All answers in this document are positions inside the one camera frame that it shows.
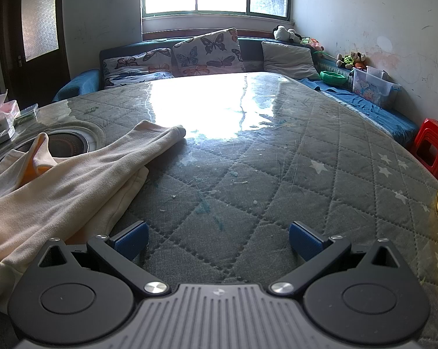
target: sofa armrest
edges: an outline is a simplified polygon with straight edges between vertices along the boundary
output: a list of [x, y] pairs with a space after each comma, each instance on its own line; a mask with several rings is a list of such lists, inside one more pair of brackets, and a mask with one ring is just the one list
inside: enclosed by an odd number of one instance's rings
[[77, 77], [72, 79], [67, 85], [62, 87], [52, 102], [62, 101], [71, 97], [80, 96], [97, 92], [100, 90], [101, 71], [99, 69], [90, 69], [80, 73]]

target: sofa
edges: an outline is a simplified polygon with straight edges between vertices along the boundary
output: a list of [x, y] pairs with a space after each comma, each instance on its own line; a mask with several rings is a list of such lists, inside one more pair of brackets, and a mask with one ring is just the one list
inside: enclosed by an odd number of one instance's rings
[[[157, 39], [102, 50], [99, 53], [99, 69], [91, 69], [85, 71], [77, 77], [73, 78], [69, 83], [62, 87], [59, 92], [57, 92], [57, 94], [53, 98], [53, 102], [69, 99], [71, 97], [76, 97], [82, 94], [97, 92], [98, 90], [104, 89], [102, 63], [105, 59], [137, 55], [143, 52], [154, 50], [156, 48], [172, 48], [173, 45], [186, 39], [188, 38]], [[261, 45], [263, 41], [290, 44], [287, 42], [281, 42], [267, 38], [238, 37], [238, 41], [240, 44], [244, 67], [247, 72], [264, 71], [264, 56]], [[291, 45], [309, 48], [311, 51], [311, 56], [313, 58], [314, 67], [318, 69], [318, 57], [313, 47], [306, 44], [296, 43], [292, 43]], [[178, 69], [175, 57], [172, 57], [172, 69], [172, 73], [174, 76], [180, 76], [180, 74], [175, 72], [175, 69]]]

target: metal screw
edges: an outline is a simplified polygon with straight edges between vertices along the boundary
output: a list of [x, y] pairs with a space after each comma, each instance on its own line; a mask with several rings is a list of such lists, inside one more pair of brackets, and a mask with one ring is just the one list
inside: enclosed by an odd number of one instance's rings
[[144, 290], [150, 294], [160, 294], [167, 290], [167, 285], [159, 281], [148, 282], [144, 286]]
[[288, 282], [276, 282], [271, 285], [271, 290], [277, 294], [288, 294], [294, 290], [294, 286]]

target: frosted glass panel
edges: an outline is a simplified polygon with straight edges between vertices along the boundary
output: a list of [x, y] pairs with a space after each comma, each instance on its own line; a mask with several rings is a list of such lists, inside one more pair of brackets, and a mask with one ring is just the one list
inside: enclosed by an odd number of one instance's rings
[[22, 30], [26, 61], [57, 50], [55, 0], [22, 0]]

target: blue towel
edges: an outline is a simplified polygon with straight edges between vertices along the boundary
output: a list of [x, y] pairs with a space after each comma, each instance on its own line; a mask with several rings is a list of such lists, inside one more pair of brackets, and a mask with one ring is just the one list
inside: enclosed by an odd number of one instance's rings
[[350, 105], [355, 110], [363, 113], [371, 120], [382, 126], [392, 135], [394, 140], [404, 147], [413, 142], [419, 127], [398, 111], [385, 110], [348, 90], [327, 85], [324, 81], [299, 80], [302, 84], [314, 90], [320, 90], [333, 96], [335, 99]]

